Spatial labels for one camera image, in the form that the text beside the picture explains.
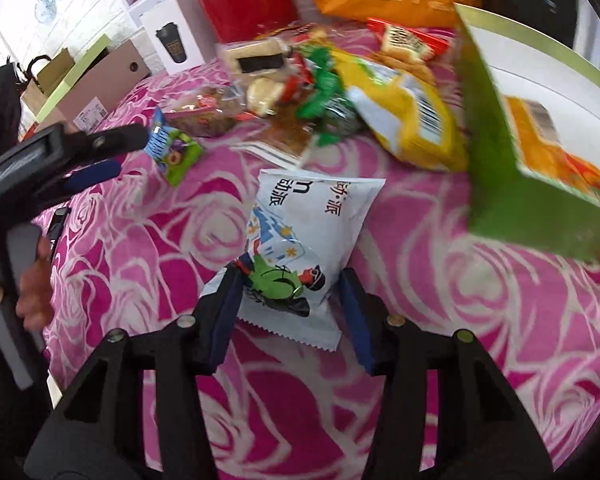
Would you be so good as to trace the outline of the person's left hand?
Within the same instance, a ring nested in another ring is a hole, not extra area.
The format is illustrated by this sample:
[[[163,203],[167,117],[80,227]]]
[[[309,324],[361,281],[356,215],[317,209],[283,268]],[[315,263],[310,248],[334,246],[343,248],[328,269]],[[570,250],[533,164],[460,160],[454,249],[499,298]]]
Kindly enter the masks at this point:
[[[27,330],[36,332],[53,321],[53,287],[50,282],[52,263],[50,262],[50,242],[44,236],[38,241],[38,254],[30,268],[23,272],[20,280],[20,297],[16,305],[16,315],[23,320]],[[0,304],[3,289],[0,287]]]

